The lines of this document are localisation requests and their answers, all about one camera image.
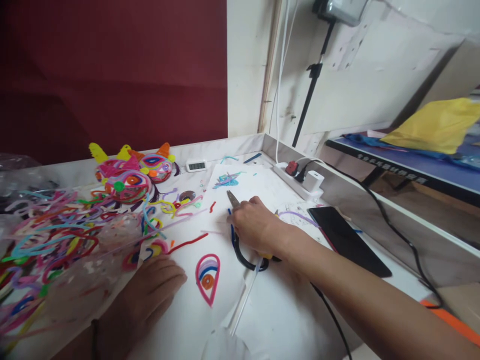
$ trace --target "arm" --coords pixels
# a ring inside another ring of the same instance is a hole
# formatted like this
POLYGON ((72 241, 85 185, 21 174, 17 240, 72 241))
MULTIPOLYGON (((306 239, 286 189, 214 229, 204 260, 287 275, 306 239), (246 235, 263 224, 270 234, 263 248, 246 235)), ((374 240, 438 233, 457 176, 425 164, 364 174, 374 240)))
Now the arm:
POLYGON ((480 349, 408 295, 274 216, 253 197, 232 221, 240 239, 314 283, 382 359, 480 359, 480 349))
MULTIPOLYGON (((126 359, 167 311, 185 281, 184 270, 166 255, 142 264, 98 321, 97 358, 126 359)), ((92 359, 93 338, 89 326, 52 359, 92 359)))

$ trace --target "black smartphone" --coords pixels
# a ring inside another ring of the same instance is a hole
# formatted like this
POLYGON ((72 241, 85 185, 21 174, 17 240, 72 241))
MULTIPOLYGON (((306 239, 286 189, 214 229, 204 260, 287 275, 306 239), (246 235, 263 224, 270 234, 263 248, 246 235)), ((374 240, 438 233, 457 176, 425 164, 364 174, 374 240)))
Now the black smartphone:
POLYGON ((392 276, 390 269, 337 210, 331 206, 325 206, 310 208, 308 212, 320 227, 333 251, 380 278, 392 276))

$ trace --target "red plug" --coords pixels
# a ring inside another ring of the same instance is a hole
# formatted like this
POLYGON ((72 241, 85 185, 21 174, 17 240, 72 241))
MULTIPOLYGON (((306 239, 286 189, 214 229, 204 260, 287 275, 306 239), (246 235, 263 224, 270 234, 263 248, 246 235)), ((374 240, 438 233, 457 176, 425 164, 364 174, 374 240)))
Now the red plug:
POLYGON ((298 168, 299 165, 295 161, 290 161, 285 169, 285 172, 290 176, 295 176, 298 168))

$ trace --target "blue table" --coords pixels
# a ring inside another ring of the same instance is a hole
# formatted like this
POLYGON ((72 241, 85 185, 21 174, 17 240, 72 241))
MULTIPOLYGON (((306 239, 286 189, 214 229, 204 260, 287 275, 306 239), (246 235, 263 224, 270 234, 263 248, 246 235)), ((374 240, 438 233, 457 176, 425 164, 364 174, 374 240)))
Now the blue table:
MULTIPOLYGON (((471 145, 479 141, 480 136, 467 135, 458 152, 480 156, 480 147, 471 145)), ((480 208, 480 171, 412 152, 363 145, 344 137, 328 140, 325 145, 376 165, 377 169, 365 179, 367 186, 389 171, 480 208)))

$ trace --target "hand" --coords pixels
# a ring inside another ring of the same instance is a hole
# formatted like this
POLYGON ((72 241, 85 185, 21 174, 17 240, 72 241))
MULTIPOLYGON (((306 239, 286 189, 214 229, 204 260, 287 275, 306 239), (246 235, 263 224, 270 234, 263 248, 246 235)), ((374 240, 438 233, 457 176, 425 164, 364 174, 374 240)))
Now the hand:
POLYGON ((240 241, 259 253, 282 256, 282 250, 291 237, 292 225, 281 221, 267 209, 258 196, 242 201, 229 216, 240 241))
POLYGON ((99 319, 99 358, 125 359, 167 311, 185 281, 185 271, 166 255, 145 262, 99 319))

